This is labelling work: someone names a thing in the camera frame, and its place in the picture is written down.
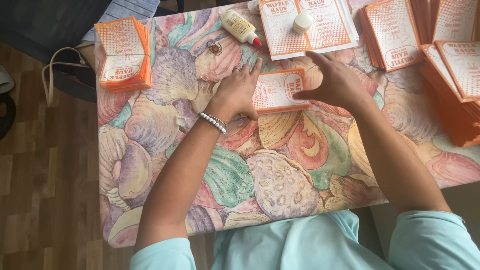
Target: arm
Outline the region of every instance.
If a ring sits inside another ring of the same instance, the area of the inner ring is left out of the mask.
[[[262,66],[258,59],[250,73],[248,64],[225,77],[204,112],[228,123],[236,114],[258,119],[252,95]],[[135,251],[176,237],[187,237],[185,219],[198,192],[210,156],[221,132],[199,118],[177,146],[158,175],[145,201]]]
[[[399,213],[409,210],[451,212],[423,162],[397,134],[357,75],[331,56],[307,52],[324,79],[315,90],[294,98],[314,99],[347,109],[357,121],[375,179]]]

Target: light blue shirt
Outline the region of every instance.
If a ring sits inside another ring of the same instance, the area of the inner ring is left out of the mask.
[[[440,211],[398,216],[386,263],[358,243],[349,210],[219,232],[214,270],[480,270],[480,251],[461,217]],[[168,239],[137,252],[131,270],[195,269],[190,242]]]

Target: white beaded bracelet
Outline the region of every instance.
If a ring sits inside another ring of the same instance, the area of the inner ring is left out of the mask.
[[[214,125],[216,128],[218,128],[218,130],[219,130],[221,133],[223,133],[223,134],[227,133],[227,130],[226,130],[223,126],[220,125],[219,122],[222,122],[222,124],[225,125],[225,123],[223,123],[223,121],[221,121],[220,119],[218,119],[218,118],[216,118],[216,117],[213,117],[213,116],[211,116],[210,114],[206,114],[206,113],[204,113],[203,111],[199,112],[198,115],[200,115],[202,118],[204,118],[205,120],[207,120],[207,121],[209,121],[210,123],[212,123],[212,125]]]

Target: floral tablecloth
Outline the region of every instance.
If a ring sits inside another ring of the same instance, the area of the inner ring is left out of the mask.
[[[354,18],[365,2],[349,1]],[[220,26],[227,10],[247,18],[265,44],[257,1],[145,20],[154,86],[121,94],[97,87],[101,226],[113,247],[135,243],[156,177],[235,65],[262,57],[263,72],[303,67],[305,87],[320,85],[322,73],[310,59],[271,61],[268,48],[239,43]],[[221,55],[206,48],[209,40],[222,45]],[[101,67],[99,43],[95,53]],[[359,76],[440,187],[480,180],[480,147],[457,148],[443,135],[418,66],[389,73],[370,66],[363,35],[358,47],[337,51],[336,58]],[[310,110],[239,118],[227,130],[185,221],[190,235],[386,201],[357,123],[342,108],[313,101]]]

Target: glue bottle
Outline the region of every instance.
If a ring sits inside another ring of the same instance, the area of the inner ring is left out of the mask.
[[[248,42],[257,46],[262,46],[255,34],[255,26],[249,23],[245,18],[235,11],[229,11],[223,15],[222,27],[230,32],[240,42]]]

